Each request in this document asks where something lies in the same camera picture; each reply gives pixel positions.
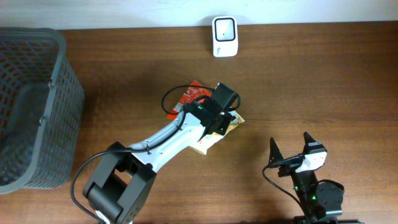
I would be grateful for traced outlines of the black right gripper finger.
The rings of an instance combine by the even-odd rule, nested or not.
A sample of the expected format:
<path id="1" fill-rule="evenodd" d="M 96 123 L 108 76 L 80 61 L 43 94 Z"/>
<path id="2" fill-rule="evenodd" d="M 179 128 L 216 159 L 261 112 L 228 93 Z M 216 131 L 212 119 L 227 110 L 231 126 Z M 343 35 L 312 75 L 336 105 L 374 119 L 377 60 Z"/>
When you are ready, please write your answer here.
<path id="1" fill-rule="evenodd" d="M 304 141 L 306 144 L 316 142 L 316 140 L 314 140 L 314 138 L 312 138 L 311 135 L 309 135 L 309 133 L 307 133 L 307 132 L 304 132 L 303 137 L 304 137 Z"/>
<path id="2" fill-rule="evenodd" d="M 283 159 L 282 154 L 274 140 L 274 138 L 270 138 L 270 154 L 269 154 L 269 162 L 279 162 Z"/>

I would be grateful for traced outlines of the yellow snack bag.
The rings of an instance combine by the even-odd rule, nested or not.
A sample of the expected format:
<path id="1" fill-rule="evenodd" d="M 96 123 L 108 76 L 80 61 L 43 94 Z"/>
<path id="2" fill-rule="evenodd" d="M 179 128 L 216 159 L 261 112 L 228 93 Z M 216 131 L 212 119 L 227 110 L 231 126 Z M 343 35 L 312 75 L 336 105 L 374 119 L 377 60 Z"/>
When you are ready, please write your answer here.
<path id="1" fill-rule="evenodd" d="M 222 140 L 230 131 L 237 128 L 241 123 L 245 122 L 243 117 L 240 114 L 238 114 L 237 112 L 232 111 L 231 114 L 233 115 L 233 119 L 230 122 L 228 128 L 226 129 L 226 132 L 224 135 L 217 134 L 217 133 L 207 134 L 205 137 L 200 139 L 198 142 L 195 142 L 192 145 L 190 145 L 189 148 L 199 154 L 206 155 L 211 146 L 213 146 L 215 143 Z"/>

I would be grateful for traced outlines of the red snack bag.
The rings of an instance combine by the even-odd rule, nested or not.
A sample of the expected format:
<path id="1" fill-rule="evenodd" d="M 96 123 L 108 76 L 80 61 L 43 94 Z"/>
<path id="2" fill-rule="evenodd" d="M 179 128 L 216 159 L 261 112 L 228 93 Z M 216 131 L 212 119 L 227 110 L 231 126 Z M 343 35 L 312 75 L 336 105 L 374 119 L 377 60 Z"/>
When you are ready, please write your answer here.
<path id="1" fill-rule="evenodd" d="M 212 94 L 212 88 L 204 87 L 196 80 L 192 81 L 191 84 L 187 85 L 186 87 L 183 86 L 182 88 L 185 88 L 184 93 L 177 101 L 176 105 L 169 112 L 166 112 L 166 117 L 168 119 L 175 119 L 185 103 L 191 103 L 194 99 L 199 98 L 200 96 L 210 97 Z"/>

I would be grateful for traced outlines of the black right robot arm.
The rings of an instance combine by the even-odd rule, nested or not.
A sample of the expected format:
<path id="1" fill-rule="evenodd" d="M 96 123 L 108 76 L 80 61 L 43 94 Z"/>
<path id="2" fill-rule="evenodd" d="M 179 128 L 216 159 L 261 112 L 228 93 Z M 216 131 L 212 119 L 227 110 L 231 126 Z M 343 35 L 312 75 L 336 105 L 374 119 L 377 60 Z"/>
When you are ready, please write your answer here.
<path id="1" fill-rule="evenodd" d="M 343 213 L 341 204 L 345 188 L 332 180 L 317 179 L 315 171 L 324 165 L 327 149 L 307 132 L 303 134 L 303 138 L 303 151 L 288 158 L 282 156 L 275 140 L 270 138 L 269 163 L 262 173 L 266 169 L 278 168 L 279 177 L 291 177 L 296 195 L 290 194 L 271 180 L 269 183 L 298 203 L 303 215 L 294 217 L 294 223 L 338 223 L 337 216 Z"/>

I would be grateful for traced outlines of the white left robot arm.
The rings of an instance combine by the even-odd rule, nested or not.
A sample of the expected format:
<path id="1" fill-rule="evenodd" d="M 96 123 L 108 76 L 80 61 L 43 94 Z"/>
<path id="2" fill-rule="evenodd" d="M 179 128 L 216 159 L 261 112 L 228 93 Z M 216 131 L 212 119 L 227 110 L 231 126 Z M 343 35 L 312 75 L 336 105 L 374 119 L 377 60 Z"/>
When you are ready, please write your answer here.
<path id="1" fill-rule="evenodd" d="M 182 104 L 175 119 L 151 137 L 130 146 L 120 142 L 87 159 L 99 159 L 83 188 L 90 209 L 80 209 L 99 223 L 132 223 L 143 208 L 158 171 L 179 152 L 205 136 L 224 136 L 241 97 L 223 83 L 210 95 Z"/>

